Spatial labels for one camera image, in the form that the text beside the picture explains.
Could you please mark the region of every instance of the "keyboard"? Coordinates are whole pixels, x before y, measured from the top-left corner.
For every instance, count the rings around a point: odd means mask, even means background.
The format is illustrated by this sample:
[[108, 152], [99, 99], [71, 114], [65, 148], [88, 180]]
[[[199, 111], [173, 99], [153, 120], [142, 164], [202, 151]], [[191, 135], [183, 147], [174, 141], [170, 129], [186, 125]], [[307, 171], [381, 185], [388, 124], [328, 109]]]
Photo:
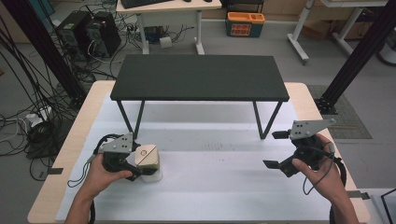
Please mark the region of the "keyboard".
[[142, 7], [172, 0], [120, 0], [124, 8]]

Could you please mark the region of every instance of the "black pole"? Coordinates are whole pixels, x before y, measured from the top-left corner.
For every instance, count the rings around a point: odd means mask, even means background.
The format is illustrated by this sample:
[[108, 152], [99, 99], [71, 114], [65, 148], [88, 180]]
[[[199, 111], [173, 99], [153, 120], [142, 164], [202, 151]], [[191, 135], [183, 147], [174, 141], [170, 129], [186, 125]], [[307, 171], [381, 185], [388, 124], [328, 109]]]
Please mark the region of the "black pole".
[[73, 76], [61, 53], [56, 49], [42, 21], [37, 17], [28, 0], [4, 0], [3, 5], [21, 27], [46, 65], [64, 87], [73, 106], [80, 107], [86, 92]]
[[321, 114], [328, 114], [333, 110], [335, 103], [337, 103], [343, 92], [373, 54], [382, 47], [395, 26], [396, 0], [389, 0], [367, 34], [348, 57], [329, 88], [322, 94], [320, 99], [315, 100]]

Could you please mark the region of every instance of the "black tabletop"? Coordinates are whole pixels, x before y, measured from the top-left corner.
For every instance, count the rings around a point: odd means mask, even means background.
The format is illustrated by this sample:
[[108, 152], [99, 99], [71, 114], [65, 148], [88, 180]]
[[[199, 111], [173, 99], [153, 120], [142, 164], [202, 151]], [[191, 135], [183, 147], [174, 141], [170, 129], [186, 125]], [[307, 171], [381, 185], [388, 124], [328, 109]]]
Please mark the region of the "black tabletop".
[[115, 101], [277, 101], [289, 95], [272, 56], [126, 55]]

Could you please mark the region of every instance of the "floor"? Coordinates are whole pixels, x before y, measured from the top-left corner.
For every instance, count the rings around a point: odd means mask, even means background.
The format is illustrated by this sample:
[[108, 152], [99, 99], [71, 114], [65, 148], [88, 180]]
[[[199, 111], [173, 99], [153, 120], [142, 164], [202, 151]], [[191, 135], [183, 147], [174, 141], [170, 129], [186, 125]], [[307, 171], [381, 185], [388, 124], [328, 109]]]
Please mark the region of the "floor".
[[[83, 6], [81, 3], [57, 3], [55, 4], [56, 13], [51, 17], [53, 20], [61, 21], [71, 11], [81, 6]], [[206, 20], [203, 22], [202, 31], [205, 54], [272, 55], [276, 59], [284, 81], [329, 85], [346, 61], [347, 55], [331, 38], [314, 40], [301, 36], [300, 43], [310, 57], [310, 61], [302, 65], [287, 39], [287, 34], [293, 32], [295, 24], [295, 22], [267, 21], [259, 38], [238, 38], [226, 35], [224, 21]], [[172, 26], [169, 30], [177, 33], [180, 27]], [[185, 34], [183, 33], [179, 42], [175, 43], [172, 48], [161, 49], [159, 45], [154, 45], [150, 48], [150, 52], [195, 54], [195, 47], [192, 44], [194, 31], [194, 29], [189, 29]], [[357, 41], [350, 42], [352, 46], [358, 43]], [[40, 57], [31, 45], [19, 44], [18, 48], [39, 70], [45, 71]], [[10, 59], [3, 47], [0, 47], [0, 51], [9, 59], [22, 82], [28, 85], [21, 68]], [[127, 45], [116, 55], [114, 61], [121, 60], [126, 53], [140, 52], [134, 46]], [[5, 71], [0, 76], [0, 115], [9, 117], [30, 105], [30, 101], [2, 57], [0, 67]], [[103, 63], [100, 68], [108, 74], [111, 69], [111, 73], [116, 76], [120, 63], [113, 63], [111, 68], [109, 64]], [[392, 99], [396, 95], [395, 84], [396, 67], [385, 65], [373, 57], [345, 91], [346, 98], [373, 137], [373, 139], [364, 140], [335, 141], [354, 182], [360, 189], [392, 189], [396, 186], [396, 178], [392, 177], [392, 173], [396, 170], [396, 162], [394, 162], [396, 138], [393, 134], [394, 127], [396, 127], [394, 118], [396, 102]], [[18, 119], [24, 119], [26, 114], [21, 114]], [[9, 125], [0, 130], [0, 139], [9, 138], [15, 132], [16, 125]], [[9, 141], [12, 146], [17, 146], [21, 142], [21, 136], [17, 135]], [[8, 143], [4, 142], [0, 143], [0, 147], [1, 154], [12, 149]], [[42, 186], [43, 182], [33, 180], [30, 171], [38, 176], [45, 173], [47, 168], [40, 161], [31, 164], [25, 156], [25, 153], [20, 153], [15, 156], [0, 157], [1, 222], [27, 223], [27, 214]]]

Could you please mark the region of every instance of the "hand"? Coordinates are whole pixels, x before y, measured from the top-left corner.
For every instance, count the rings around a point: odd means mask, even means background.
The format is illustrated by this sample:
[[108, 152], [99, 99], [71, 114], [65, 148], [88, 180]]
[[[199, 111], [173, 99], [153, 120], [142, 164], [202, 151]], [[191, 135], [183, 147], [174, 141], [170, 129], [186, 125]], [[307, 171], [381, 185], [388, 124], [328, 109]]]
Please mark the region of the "hand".
[[94, 198], [114, 181], [131, 175], [132, 172], [126, 170], [116, 173], [108, 172], [103, 167], [103, 154], [97, 154], [92, 160], [90, 171], [79, 193], [84, 193], [86, 196]]
[[[329, 144], [331, 141], [319, 133], [317, 133], [317, 138], [324, 145], [323, 149], [330, 152]], [[315, 185], [315, 189], [331, 203], [338, 200], [339, 196], [345, 197], [347, 195], [338, 173], [337, 166], [328, 157], [323, 156], [319, 163], [319, 170], [317, 172], [311, 170], [308, 165], [298, 159], [293, 159], [292, 164], [301, 171], [309, 181]]]

